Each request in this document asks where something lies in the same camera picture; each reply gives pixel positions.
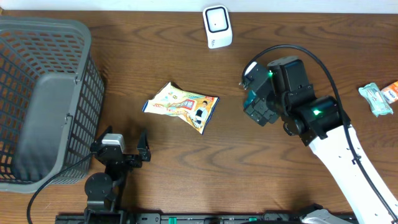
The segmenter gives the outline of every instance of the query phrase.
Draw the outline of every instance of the green indicator light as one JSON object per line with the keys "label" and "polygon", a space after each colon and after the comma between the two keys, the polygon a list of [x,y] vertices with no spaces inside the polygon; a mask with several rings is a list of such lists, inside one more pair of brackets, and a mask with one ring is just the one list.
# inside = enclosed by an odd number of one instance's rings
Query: green indicator light
{"label": "green indicator light", "polygon": [[169,218],[169,224],[177,224],[177,218],[170,217]]}
{"label": "green indicator light", "polygon": [[318,111],[318,110],[313,110],[312,112],[315,114],[315,116],[322,113],[321,111]]}

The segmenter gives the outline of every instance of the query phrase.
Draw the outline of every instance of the wooden table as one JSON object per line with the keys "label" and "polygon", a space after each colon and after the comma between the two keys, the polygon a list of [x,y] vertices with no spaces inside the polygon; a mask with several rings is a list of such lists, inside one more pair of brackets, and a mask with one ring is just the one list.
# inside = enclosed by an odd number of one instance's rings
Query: wooden table
{"label": "wooden table", "polygon": [[[140,131],[149,131],[152,161],[129,176],[123,198],[128,209],[262,213],[315,202],[332,212],[351,211],[326,167],[298,137],[285,134],[281,121],[260,127],[243,113],[242,69],[275,44],[299,44],[323,60],[368,157],[398,197],[397,115],[376,118],[358,94],[367,83],[382,88],[398,79],[398,16],[231,13],[233,44],[210,50],[199,12],[4,14],[76,19],[90,28],[91,51],[108,79],[99,132],[113,125],[134,151]],[[318,96],[332,94],[321,69],[300,52],[278,50],[260,62],[287,55],[304,60]],[[221,98],[203,136],[179,118],[141,111],[169,81]],[[398,103],[392,107],[397,111]],[[103,169],[94,161],[90,174]],[[33,221],[53,223],[59,213],[82,212],[84,184],[45,189],[33,204]],[[1,223],[26,223],[30,197],[0,193]]]}

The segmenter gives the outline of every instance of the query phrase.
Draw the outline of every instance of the wall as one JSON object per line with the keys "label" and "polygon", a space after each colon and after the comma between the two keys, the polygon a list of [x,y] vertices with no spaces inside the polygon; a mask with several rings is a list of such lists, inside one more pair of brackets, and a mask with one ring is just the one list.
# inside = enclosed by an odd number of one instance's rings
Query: wall
{"label": "wall", "polygon": [[0,0],[6,10],[202,11],[219,3],[231,12],[398,13],[397,0]]}

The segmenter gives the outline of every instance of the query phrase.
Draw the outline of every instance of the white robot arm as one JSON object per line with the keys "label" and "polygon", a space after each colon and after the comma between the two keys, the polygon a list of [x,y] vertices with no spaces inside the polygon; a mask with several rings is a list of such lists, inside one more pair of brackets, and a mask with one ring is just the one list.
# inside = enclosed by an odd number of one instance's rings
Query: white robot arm
{"label": "white robot arm", "polygon": [[[356,153],[361,156],[361,162],[384,200],[392,211],[398,215],[398,201],[387,188],[371,161],[366,156],[356,136],[355,129],[348,129]],[[328,168],[335,178],[347,201],[351,205],[359,223],[376,224],[392,223],[385,206],[381,203],[373,189],[368,184],[357,164],[353,162],[353,155],[345,137],[343,126],[327,132],[328,137],[319,137],[310,143],[312,152]]]}
{"label": "white robot arm", "polygon": [[[336,98],[315,96],[303,62],[296,56],[272,61],[267,67],[256,62],[265,53],[281,48],[300,50],[314,59],[328,77]],[[326,165],[360,224],[398,223],[398,202],[366,157],[337,87],[319,58],[297,45],[269,47],[248,63],[241,85],[250,90],[244,112],[261,126],[281,117],[286,133],[299,136]],[[331,217],[309,214],[302,222],[336,223],[336,217],[328,221]]]}

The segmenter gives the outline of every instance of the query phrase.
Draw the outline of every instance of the candy package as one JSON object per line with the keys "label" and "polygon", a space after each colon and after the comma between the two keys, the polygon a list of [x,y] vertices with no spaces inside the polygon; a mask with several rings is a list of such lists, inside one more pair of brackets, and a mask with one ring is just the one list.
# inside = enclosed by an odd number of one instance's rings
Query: candy package
{"label": "candy package", "polygon": [[218,100],[218,97],[180,90],[169,82],[152,100],[145,103],[142,111],[178,116],[203,134]]}
{"label": "candy package", "polygon": [[367,84],[358,89],[359,94],[365,97],[371,105],[372,113],[378,117],[379,115],[392,114],[392,109],[381,95],[379,88],[375,83]]}
{"label": "candy package", "polygon": [[398,81],[385,87],[381,90],[381,93],[387,100],[387,103],[391,104],[398,100]]}

